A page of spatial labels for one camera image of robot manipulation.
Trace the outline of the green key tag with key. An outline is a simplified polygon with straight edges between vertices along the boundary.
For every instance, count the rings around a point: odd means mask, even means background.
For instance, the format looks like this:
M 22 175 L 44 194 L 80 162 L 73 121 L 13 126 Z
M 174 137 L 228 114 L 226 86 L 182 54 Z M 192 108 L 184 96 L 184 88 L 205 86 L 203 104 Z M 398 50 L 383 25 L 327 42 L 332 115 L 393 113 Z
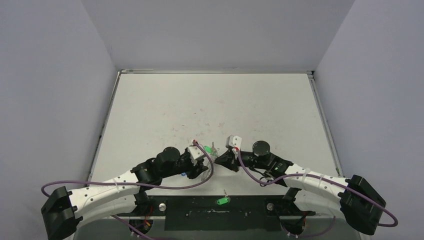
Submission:
M 212 157 L 212 158 L 217 158 L 219 156 L 219 148 L 217 148 L 215 146 L 215 143 L 212 142 L 209 145 L 204 145 L 203 149 Z

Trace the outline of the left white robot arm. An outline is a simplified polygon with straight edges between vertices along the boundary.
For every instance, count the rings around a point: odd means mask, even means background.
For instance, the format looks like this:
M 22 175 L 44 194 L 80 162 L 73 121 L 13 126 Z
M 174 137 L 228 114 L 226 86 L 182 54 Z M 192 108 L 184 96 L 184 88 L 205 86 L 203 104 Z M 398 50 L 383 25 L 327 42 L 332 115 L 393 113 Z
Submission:
M 204 165 L 208 153 L 198 144 L 188 146 L 184 153 L 175 147 L 166 147 L 156 157 L 139 163 L 132 169 L 104 182 L 85 182 L 84 187 L 67 189 L 61 186 L 46 192 L 50 183 L 42 186 L 47 200 L 41 208 L 49 240 L 63 240 L 79 227 L 111 215 L 134 212 L 144 215 L 149 210 L 146 191 L 159 188 L 162 180 L 186 174 L 195 179 L 213 167 Z

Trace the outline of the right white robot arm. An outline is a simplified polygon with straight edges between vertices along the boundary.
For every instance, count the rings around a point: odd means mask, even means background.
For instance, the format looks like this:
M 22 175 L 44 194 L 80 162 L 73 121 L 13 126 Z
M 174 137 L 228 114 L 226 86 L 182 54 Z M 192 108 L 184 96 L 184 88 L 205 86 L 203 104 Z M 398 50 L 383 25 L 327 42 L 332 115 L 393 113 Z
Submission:
M 261 185 L 276 184 L 294 191 L 282 201 L 286 213 L 311 211 L 331 215 L 369 236 L 380 226 L 386 201 L 364 177 L 320 174 L 275 155 L 263 140 L 255 142 L 251 151 L 242 151 L 234 143 L 226 147 L 227 151 L 215 159 L 216 164 L 234 172 L 243 169 Z

